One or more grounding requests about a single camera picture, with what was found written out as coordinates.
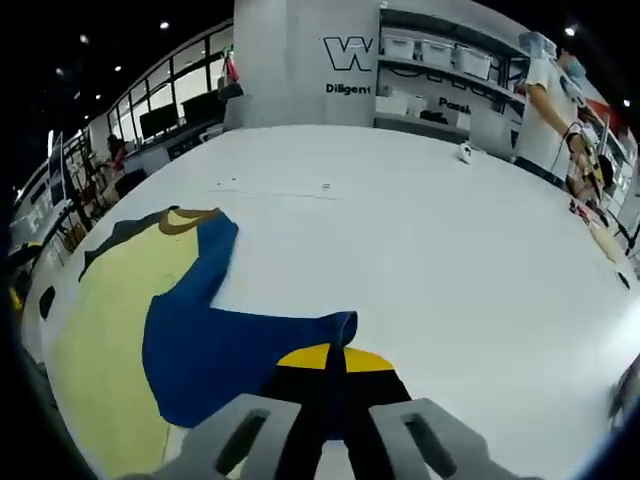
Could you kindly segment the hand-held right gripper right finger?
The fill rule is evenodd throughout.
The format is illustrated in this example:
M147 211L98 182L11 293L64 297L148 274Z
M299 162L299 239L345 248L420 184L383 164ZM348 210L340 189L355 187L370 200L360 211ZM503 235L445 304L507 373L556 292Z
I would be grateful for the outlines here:
M383 357L346 347L342 438L358 479L498 479L486 440L433 401L413 399Z

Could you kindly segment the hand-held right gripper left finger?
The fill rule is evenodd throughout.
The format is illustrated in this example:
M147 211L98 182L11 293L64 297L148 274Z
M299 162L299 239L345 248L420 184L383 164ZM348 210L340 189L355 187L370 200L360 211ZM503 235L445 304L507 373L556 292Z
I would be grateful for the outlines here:
M186 434L151 479L312 479L334 434L334 346L285 355L256 394L241 394Z

